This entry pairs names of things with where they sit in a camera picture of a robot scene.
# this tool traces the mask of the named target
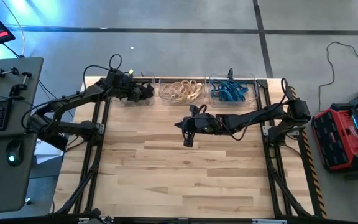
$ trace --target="white cable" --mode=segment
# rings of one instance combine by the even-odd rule
[[[23,50],[22,50],[22,54],[21,55],[24,55],[24,52],[25,52],[25,37],[24,37],[24,32],[23,32],[23,28],[22,26],[20,25],[19,21],[16,19],[16,16],[13,14],[13,12],[11,11],[11,9],[9,8],[9,6],[5,3],[4,0],[1,0],[2,3],[4,3],[4,5],[6,6],[7,10],[9,10],[9,12],[12,14],[13,18],[16,20],[17,22],[17,25],[19,25],[20,27],[20,30],[22,31],[22,38],[23,38]]]

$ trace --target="gray floor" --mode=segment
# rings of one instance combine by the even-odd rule
[[[230,29],[232,33],[257,29],[252,0],[6,1],[26,26]],[[264,29],[358,30],[358,0],[259,0],[259,6]],[[2,2],[0,19],[15,26]],[[266,78],[259,35],[254,33],[25,32],[25,55],[45,59],[41,80],[57,96],[74,93],[87,65],[107,65],[115,53],[122,55],[124,70],[132,68],[139,73],[208,76],[226,73],[232,67],[235,74],[252,72]],[[14,34],[17,40],[8,45],[19,52],[21,35]],[[318,85],[332,79],[326,46],[334,40],[351,44],[358,51],[358,35],[266,35],[274,78],[286,77],[312,114],[318,112]],[[0,58],[10,57],[12,54],[0,46]],[[332,102],[347,102],[358,92],[358,59],[352,51],[333,45],[330,58],[336,81],[322,89],[322,108]],[[89,75],[104,74],[97,69],[89,71]],[[45,94],[37,92],[36,103],[45,100]],[[326,172],[312,139],[310,143],[328,217],[358,221],[358,180],[346,181],[342,174]],[[37,167],[32,173],[34,177],[56,175],[58,163]],[[0,214],[0,218],[48,213],[56,181],[56,177],[32,179],[28,195],[35,203],[16,213]]]

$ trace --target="rubber band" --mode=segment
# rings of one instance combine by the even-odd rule
[[[183,80],[165,84],[162,88],[162,93],[170,95],[170,100],[191,103],[201,94],[202,88],[203,84],[197,83],[196,80]]]
[[[249,90],[246,82],[235,82],[232,80],[222,82],[221,80],[214,79],[210,82],[212,86],[212,99],[225,102],[244,102],[246,100],[245,95]]]

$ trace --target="blue rubber band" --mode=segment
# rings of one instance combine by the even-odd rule
[[[214,100],[224,102],[244,102],[246,100],[245,94],[248,92],[248,86],[246,82],[235,82],[232,80],[221,81],[211,79],[211,98]]]

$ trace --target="desk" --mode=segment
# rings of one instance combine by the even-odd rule
[[[99,78],[87,77],[86,85]],[[268,85],[272,103],[279,102],[280,80],[268,80]],[[158,87],[152,106],[111,103],[93,208],[115,217],[273,218],[260,126],[250,126],[241,142],[197,134],[193,148],[183,147],[181,131],[173,124],[190,115],[189,106],[165,106],[157,95]],[[204,103],[211,114],[257,109],[256,102],[213,108],[207,97]],[[93,108],[77,108],[74,122],[90,120]],[[295,141],[287,144],[298,149]],[[84,154],[85,146],[65,154],[54,195],[56,210],[78,185]],[[284,147],[281,155],[289,189],[314,214],[302,159]],[[283,210],[281,192],[278,195]]]
[[[15,58],[0,60],[0,68],[6,71],[11,67],[16,67],[20,72],[27,71],[32,73],[32,78],[27,82],[28,89],[22,91],[21,95],[27,102],[33,103],[42,63],[43,58],[40,57]],[[22,82],[23,77],[11,74],[6,75],[5,78],[0,78],[0,96],[8,97],[11,87]],[[7,163],[5,152],[7,144],[16,136],[25,132],[20,121],[24,112],[30,108],[31,106],[24,102],[14,101],[9,115],[7,130],[0,132],[0,212],[19,210],[24,204],[37,135],[28,134],[24,137],[24,160],[21,165],[11,167]]]

